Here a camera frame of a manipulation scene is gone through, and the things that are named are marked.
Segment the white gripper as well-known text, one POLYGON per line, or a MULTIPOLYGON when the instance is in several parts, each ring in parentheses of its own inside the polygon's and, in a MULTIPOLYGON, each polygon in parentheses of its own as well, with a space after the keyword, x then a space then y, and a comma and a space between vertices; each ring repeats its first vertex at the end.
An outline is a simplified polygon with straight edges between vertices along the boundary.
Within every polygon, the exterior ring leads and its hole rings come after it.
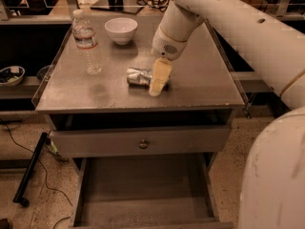
POLYGON ((164 58, 158 58, 154 62, 149 95, 159 96, 161 94, 173 68, 171 61, 183 53, 188 39, 189 35, 181 30, 170 30, 162 26, 157 28, 152 40, 152 50, 157 57, 164 58))

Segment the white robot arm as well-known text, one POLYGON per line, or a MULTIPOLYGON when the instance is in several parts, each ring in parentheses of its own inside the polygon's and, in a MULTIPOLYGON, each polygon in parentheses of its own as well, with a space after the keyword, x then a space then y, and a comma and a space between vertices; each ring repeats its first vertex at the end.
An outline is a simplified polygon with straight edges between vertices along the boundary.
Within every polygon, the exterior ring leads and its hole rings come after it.
POLYGON ((249 92, 275 93, 290 110, 248 154, 238 229, 305 229, 305 34, 240 0, 171 0, 152 42, 150 95, 161 93, 204 20, 251 66, 233 77, 249 92))

